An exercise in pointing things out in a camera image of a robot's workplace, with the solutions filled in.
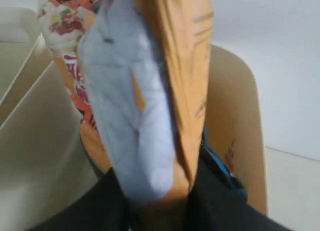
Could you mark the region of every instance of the snack bag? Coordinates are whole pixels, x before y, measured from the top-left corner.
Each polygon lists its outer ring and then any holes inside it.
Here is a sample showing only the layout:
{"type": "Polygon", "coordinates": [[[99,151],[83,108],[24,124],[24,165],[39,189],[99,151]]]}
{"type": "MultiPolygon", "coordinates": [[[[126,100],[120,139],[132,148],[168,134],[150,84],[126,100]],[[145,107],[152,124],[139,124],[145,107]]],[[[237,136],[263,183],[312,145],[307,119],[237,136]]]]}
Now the snack bag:
{"type": "Polygon", "coordinates": [[[180,230],[206,113],[209,0],[108,0],[78,57],[137,230],[180,230]]]}
{"type": "Polygon", "coordinates": [[[80,124],[82,143],[95,165],[105,173],[111,163],[97,132],[77,58],[78,41],[95,21],[94,4],[100,1],[39,0],[38,20],[67,91],[83,115],[80,124]]]}

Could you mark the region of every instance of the floor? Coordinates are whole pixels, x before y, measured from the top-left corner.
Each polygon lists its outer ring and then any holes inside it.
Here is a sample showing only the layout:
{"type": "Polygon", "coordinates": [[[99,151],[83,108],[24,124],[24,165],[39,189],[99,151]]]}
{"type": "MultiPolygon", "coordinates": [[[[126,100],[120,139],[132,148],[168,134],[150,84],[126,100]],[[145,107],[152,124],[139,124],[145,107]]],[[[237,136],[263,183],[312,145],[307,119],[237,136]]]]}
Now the floor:
{"type": "Polygon", "coordinates": [[[320,162],[265,149],[269,216],[294,231],[320,227],[320,162]]]}

